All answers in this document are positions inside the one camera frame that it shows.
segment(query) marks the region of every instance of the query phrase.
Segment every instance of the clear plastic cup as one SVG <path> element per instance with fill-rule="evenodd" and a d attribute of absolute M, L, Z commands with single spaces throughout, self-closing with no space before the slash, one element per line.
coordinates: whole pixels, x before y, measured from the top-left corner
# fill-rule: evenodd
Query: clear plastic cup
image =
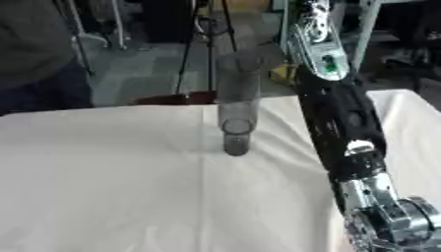
<path fill-rule="evenodd" d="M 219 127 L 223 149 L 231 156 L 243 156 L 250 149 L 258 122 L 262 65 L 262 58 L 252 50 L 218 60 Z"/>

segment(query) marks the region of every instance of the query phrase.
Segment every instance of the tripod leg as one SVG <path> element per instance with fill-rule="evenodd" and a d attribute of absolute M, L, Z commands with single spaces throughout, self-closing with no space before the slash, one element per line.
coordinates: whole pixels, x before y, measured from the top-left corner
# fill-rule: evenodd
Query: tripod leg
<path fill-rule="evenodd" d="M 86 50 L 83 47 L 83 42 L 81 41 L 81 38 L 77 33 L 75 34 L 75 40 L 77 40 L 78 49 L 80 50 L 83 65 L 86 71 L 88 72 L 89 76 L 92 77 L 95 74 L 95 72 L 92 71 L 91 64 L 89 63 L 88 55 L 86 54 Z"/>
<path fill-rule="evenodd" d="M 226 28 L 228 30 L 229 39 L 231 39 L 231 46 L 234 51 L 237 51 L 236 40 L 234 39 L 234 28 L 232 27 L 231 17 L 229 16 L 228 5 L 226 4 L 226 0 L 222 1 L 223 14 L 226 19 Z"/>
<path fill-rule="evenodd" d="M 80 50 L 81 60 L 83 62 L 83 66 L 86 69 L 86 72 L 88 72 L 89 76 L 93 76 L 95 74 L 94 71 L 92 71 L 91 64 L 89 63 L 88 55 L 86 53 L 86 50 L 83 46 L 83 41 L 80 38 L 80 30 L 78 27 L 75 26 L 75 21 L 73 17 L 73 11 L 71 7 L 68 5 L 67 2 L 62 0 L 57 0 L 54 2 L 55 6 L 57 7 L 58 11 L 60 12 L 61 17 L 65 19 L 66 26 L 69 28 L 69 31 L 72 32 L 72 36 L 75 38 L 78 44 L 78 49 Z"/>
<path fill-rule="evenodd" d="M 213 83 L 216 79 L 215 77 L 215 55 L 214 55 L 214 49 L 215 49 L 215 31 L 214 31 L 214 24 L 215 20 L 213 19 L 213 13 L 214 13 L 214 0 L 209 0 L 209 30 L 208 30 L 208 37 L 209 41 L 207 43 L 208 47 L 208 60 L 209 60 L 209 74 L 208 74 L 208 83 L 209 83 L 209 91 L 213 91 Z"/>
<path fill-rule="evenodd" d="M 185 73 L 185 66 L 187 65 L 188 53 L 190 52 L 191 43 L 193 42 L 193 37 L 194 37 L 193 28 L 196 22 L 196 17 L 198 16 L 198 10 L 199 10 L 199 5 L 196 4 L 193 13 L 191 15 L 190 29 L 188 30 L 189 35 L 187 37 L 188 40 L 185 44 L 184 57 L 182 58 L 181 68 L 179 69 L 179 79 L 176 84 L 176 90 L 174 91 L 176 95 L 179 95 L 181 89 L 182 79 Z"/>

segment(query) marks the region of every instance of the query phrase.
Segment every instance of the white tablecloth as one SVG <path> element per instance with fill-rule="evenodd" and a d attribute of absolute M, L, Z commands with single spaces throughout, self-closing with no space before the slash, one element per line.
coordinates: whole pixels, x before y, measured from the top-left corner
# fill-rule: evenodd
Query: white tablecloth
<path fill-rule="evenodd" d="M 441 209 L 441 115 L 372 93 L 403 197 Z M 296 97 L 262 100 L 252 151 L 221 151 L 214 106 L 0 118 L 0 252 L 350 251 Z"/>

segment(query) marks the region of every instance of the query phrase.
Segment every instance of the person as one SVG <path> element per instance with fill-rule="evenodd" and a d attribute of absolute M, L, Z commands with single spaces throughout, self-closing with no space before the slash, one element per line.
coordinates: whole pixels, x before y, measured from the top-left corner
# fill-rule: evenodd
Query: person
<path fill-rule="evenodd" d="M 75 55 L 52 0 L 1 0 L 0 116 L 93 107 Z"/>

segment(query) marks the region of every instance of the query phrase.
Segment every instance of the metal pole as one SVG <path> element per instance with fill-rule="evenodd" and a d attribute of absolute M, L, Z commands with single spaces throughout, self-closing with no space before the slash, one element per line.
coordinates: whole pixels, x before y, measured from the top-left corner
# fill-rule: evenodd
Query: metal pole
<path fill-rule="evenodd" d="M 366 53 L 366 48 L 369 44 L 372 31 L 374 30 L 375 22 L 377 21 L 382 3 L 383 0 L 372 0 L 367 13 L 364 17 L 362 17 L 361 34 L 352 60 L 352 67 L 354 68 L 355 73 L 358 73 L 360 70 L 360 66 L 363 62 L 364 54 Z"/>
<path fill-rule="evenodd" d="M 215 61 L 215 55 L 214 55 L 214 49 L 215 49 L 215 31 L 214 31 L 214 12 L 215 12 L 215 2 L 214 0 L 209 0 L 209 32 L 208 37 L 209 41 L 207 43 L 208 47 L 208 57 L 209 57 L 209 74 L 208 74 L 208 83 L 209 83 L 209 91 L 214 90 L 214 82 L 216 81 L 216 61 Z"/>

